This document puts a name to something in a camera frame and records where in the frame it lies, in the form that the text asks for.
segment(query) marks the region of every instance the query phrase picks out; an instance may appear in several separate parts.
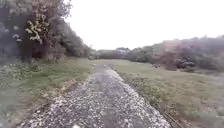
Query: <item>dense vegetation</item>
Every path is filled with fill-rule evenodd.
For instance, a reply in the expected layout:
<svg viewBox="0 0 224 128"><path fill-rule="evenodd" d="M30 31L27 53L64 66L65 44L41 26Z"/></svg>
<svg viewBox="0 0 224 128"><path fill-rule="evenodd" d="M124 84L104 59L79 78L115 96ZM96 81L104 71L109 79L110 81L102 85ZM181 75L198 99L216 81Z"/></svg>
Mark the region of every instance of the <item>dense vegetation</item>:
<svg viewBox="0 0 224 128"><path fill-rule="evenodd" d="M65 22L70 14L70 1L0 2L1 56L58 60L65 54L81 57L89 53L90 48Z"/></svg>
<svg viewBox="0 0 224 128"><path fill-rule="evenodd" d="M224 36L217 38L192 38L169 40L153 46L135 48L125 55L118 50L101 52L104 59L127 59L133 62L151 63L169 70L195 69L222 71L224 69Z"/></svg>

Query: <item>white sky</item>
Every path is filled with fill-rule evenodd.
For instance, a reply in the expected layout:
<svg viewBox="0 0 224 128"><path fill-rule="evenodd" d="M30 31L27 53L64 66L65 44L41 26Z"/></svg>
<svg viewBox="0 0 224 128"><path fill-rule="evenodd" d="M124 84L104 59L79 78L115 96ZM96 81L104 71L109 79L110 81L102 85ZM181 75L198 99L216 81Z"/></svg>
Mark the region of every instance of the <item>white sky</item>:
<svg viewBox="0 0 224 128"><path fill-rule="evenodd" d="M72 0L68 19L95 49L224 34L224 0Z"/></svg>

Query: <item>green grass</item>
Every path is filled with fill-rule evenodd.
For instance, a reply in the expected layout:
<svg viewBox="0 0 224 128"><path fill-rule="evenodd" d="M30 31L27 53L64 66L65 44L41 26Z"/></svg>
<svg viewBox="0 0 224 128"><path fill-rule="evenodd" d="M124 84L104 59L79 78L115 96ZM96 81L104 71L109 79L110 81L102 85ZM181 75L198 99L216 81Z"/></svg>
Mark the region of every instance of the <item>green grass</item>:
<svg viewBox="0 0 224 128"><path fill-rule="evenodd" d="M0 114L10 125L61 92L64 82L84 80L91 71L87 59L60 63L14 64L0 69Z"/></svg>
<svg viewBox="0 0 224 128"><path fill-rule="evenodd" d="M151 105L185 127L224 126L224 115L218 114L218 109L224 107L221 75L168 71L124 60L95 60L94 63L111 65Z"/></svg>

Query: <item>dirt road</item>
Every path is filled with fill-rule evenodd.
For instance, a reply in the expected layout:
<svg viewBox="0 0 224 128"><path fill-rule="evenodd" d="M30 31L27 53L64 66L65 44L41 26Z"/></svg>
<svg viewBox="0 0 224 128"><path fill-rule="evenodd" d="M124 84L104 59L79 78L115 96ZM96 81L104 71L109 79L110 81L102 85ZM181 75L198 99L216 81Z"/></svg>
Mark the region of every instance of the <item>dirt road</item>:
<svg viewBox="0 0 224 128"><path fill-rule="evenodd" d="M107 66L37 110L19 128L169 128L160 113Z"/></svg>

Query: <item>ground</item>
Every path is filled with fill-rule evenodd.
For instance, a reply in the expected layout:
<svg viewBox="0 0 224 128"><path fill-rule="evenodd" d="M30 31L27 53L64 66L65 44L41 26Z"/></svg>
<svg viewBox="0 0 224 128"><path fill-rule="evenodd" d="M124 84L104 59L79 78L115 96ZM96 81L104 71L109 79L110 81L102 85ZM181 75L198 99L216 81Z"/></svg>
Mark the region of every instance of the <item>ground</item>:
<svg viewBox="0 0 224 128"><path fill-rule="evenodd" d="M37 110L21 128L170 128L160 113L107 66L75 90Z"/></svg>
<svg viewBox="0 0 224 128"><path fill-rule="evenodd" d="M95 63L113 67L126 83L170 120L173 127L224 126L223 74L168 71L148 63L125 60L100 60Z"/></svg>
<svg viewBox="0 0 224 128"><path fill-rule="evenodd" d="M117 101L116 99L112 98L112 101L115 101L115 106L113 106L112 109L109 109L108 112L114 111L115 109L120 110L116 107L125 107L125 109L129 108L130 110L133 110L131 108L131 105L120 105L121 107L119 106L120 102L127 103L126 99L129 99L128 97L133 96L133 94L129 95L129 93L124 91L128 89L129 91L133 91L134 94L139 94L140 96L138 97L140 99L142 99L141 97L144 98L143 106L151 108L150 105L152 105L154 108L159 110L163 117L165 117L166 120L168 120L174 128L223 128L224 126L224 82L222 79L224 75L222 74L204 75L196 73L185 73L180 71L167 71L161 68L154 68L150 64L134 63L124 60L89 61L86 59L69 59L64 63L50 65L47 64L47 66L45 64L37 65L28 66L29 68L27 68L26 66L26 68L17 66L16 69L20 68L22 70L20 70L21 72L19 72L19 76L23 76L22 78L19 77L19 79L14 78L17 77L17 75L13 76L13 74L15 73L13 73L13 70L11 70L12 67L14 68L15 66L7 66L3 68L4 70L0 70L1 124L5 124L4 122L7 121L9 122L9 124L13 124L12 122L15 121L15 119L17 119L17 121L15 122L21 121L21 119L29 115L30 110L36 110L35 112L37 114L31 114L29 118L27 118L27 120L34 120L35 122L35 117L41 119L41 117L38 115L43 115L46 112L50 112L50 110L47 108L50 108L51 104L60 104L61 102L57 102L58 100L70 102L71 97L76 99L76 105L73 104L71 105L71 107L73 108L74 106L77 106L75 110L81 113L82 111L79 107L94 105L95 102L91 101L97 102L97 97L99 97L100 99L100 97L102 97L103 95L102 93L99 93L102 91L108 92L108 94L105 96L105 99L108 99L108 97L110 97L111 95L117 96L117 93L121 93L121 95L124 97L125 95L128 95L126 96L126 98L121 98L121 101ZM103 68L103 70L94 70L96 68L92 67L96 67L96 65L107 65L108 67L116 71L121 76L121 78L120 76L117 77L118 75L116 74L116 72L110 69L108 70ZM77 86L77 83L81 83L82 80L85 80L88 74L94 75L92 75L92 77L89 77L87 81L84 82L86 84L80 84ZM118 80L116 81L119 83L119 87L123 86L123 90L121 88L118 88L117 86L114 86L112 82L105 82L104 79L100 79L101 77L106 78L107 80L114 79L114 77L118 78ZM100 88L99 86L95 86L99 81L94 81L94 79L98 78L101 80L101 83L103 83L102 88ZM67 85L74 85L72 87L75 87L75 89L70 88L69 90L71 91L69 92L71 93L59 94L60 92L64 92L64 90L66 90ZM88 93L84 93L85 91L83 91L82 93L78 93L79 90L83 89L88 90L86 91ZM86 106L84 105L84 101L77 99L82 95L85 96L85 100L87 100L88 98L91 99L87 100L88 104L86 104ZM99 110L97 109L96 111L93 111L96 113L91 116L96 116L97 118L98 115L100 115L100 113L97 112L104 110L103 105L106 104L104 103L105 102L99 102ZM87 120L84 119L85 114L90 113L90 111L85 112L83 113L84 115L80 115L83 116L80 119L83 119L84 121ZM123 118L123 113L121 111L119 111L118 113L120 114L120 118L123 119L123 122L129 121ZM24 127L29 124L27 123L27 120L23 121ZM78 120L76 120L76 122L77 125L82 124Z"/></svg>
<svg viewBox="0 0 224 128"><path fill-rule="evenodd" d="M0 66L0 128L13 127L32 110L85 80L91 72L88 62L67 58L59 63Z"/></svg>

